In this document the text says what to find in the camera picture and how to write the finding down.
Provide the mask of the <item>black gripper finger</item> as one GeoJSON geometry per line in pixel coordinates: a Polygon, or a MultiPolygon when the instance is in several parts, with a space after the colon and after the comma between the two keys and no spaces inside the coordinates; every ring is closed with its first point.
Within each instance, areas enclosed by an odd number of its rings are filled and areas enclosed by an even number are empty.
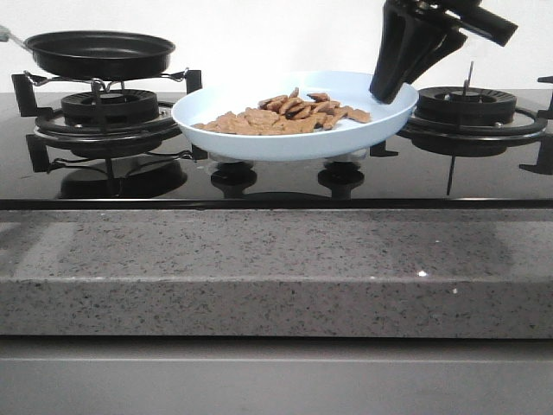
{"type": "Polygon", "coordinates": [[[460,49],[466,40],[467,36],[457,29],[417,35],[412,49],[414,56],[410,58],[404,81],[413,83],[438,61],[460,49]]]}
{"type": "Polygon", "coordinates": [[[370,92],[390,104],[425,50],[423,21],[414,3],[385,3],[379,56],[370,92]]]}

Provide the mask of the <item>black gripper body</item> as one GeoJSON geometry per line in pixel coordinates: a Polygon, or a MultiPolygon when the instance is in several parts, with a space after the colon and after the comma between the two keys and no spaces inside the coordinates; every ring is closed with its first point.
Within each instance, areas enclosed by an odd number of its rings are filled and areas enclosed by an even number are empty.
{"type": "Polygon", "coordinates": [[[438,38],[466,29],[502,47],[518,25],[480,6],[481,1],[387,1],[386,11],[405,20],[405,27],[438,38]]]}

